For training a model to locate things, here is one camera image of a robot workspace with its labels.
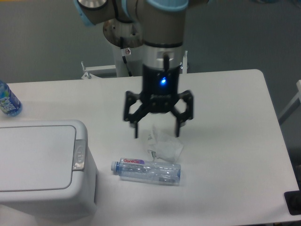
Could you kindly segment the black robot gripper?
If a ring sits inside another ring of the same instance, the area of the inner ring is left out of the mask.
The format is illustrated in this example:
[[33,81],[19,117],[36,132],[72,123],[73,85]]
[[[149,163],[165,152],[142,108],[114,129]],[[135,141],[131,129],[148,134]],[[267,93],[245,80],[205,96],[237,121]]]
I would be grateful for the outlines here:
[[[125,104],[123,120],[129,122],[135,129],[135,138],[138,138],[138,122],[148,113],[171,113],[176,118],[175,136],[180,136],[180,128],[187,120],[194,118],[194,96],[190,90],[178,94],[180,66],[167,71],[157,70],[143,65],[143,85],[140,94],[132,91],[125,92]],[[141,105],[134,113],[130,113],[130,107],[138,100]],[[183,101],[186,106],[180,112],[175,104]]]

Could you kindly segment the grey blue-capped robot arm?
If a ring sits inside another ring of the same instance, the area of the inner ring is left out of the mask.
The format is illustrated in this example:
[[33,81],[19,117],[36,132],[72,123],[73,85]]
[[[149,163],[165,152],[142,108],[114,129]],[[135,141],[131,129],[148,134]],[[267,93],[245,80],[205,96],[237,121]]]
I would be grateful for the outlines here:
[[200,0],[76,0],[74,5],[85,25],[110,20],[133,27],[132,32],[116,31],[122,50],[134,45],[143,49],[142,91],[127,91],[123,119],[138,129],[149,113],[172,113],[175,135],[193,118],[193,94],[178,92],[186,11],[201,5]]

